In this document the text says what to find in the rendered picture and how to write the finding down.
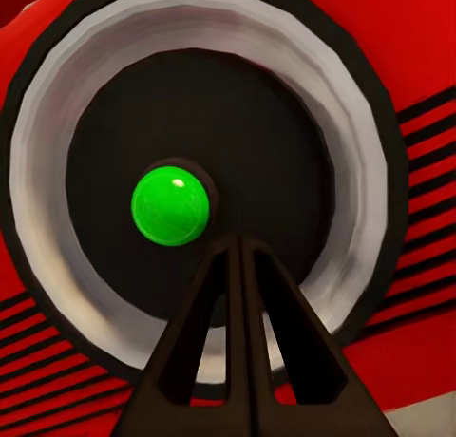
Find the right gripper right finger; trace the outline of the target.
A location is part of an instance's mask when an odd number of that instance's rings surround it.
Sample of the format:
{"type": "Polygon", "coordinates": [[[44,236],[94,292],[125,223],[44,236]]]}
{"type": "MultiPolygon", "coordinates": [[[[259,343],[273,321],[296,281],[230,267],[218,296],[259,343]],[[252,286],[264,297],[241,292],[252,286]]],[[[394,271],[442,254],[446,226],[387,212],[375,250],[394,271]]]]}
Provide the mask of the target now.
{"type": "Polygon", "coordinates": [[[253,437],[398,437],[272,247],[238,248],[253,437]],[[276,400],[261,297],[298,405],[276,400]]]}

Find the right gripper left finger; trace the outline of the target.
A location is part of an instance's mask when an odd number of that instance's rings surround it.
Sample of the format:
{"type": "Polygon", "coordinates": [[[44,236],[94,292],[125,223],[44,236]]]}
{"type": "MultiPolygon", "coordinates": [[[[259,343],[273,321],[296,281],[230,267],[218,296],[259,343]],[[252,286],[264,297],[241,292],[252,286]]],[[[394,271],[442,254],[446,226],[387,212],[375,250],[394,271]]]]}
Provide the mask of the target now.
{"type": "Polygon", "coordinates": [[[237,234],[205,249],[110,437],[253,437],[237,234]],[[213,308],[222,293],[225,401],[190,405],[213,308]]]}

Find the radio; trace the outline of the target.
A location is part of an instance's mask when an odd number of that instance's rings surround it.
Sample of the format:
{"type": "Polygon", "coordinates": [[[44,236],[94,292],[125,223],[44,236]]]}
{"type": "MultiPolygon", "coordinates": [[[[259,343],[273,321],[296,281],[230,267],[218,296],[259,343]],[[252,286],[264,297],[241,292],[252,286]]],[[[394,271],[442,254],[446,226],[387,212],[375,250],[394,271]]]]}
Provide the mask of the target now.
{"type": "Polygon", "coordinates": [[[456,0],[0,0],[0,437],[110,437],[232,234],[383,413],[456,391],[456,0]]]}

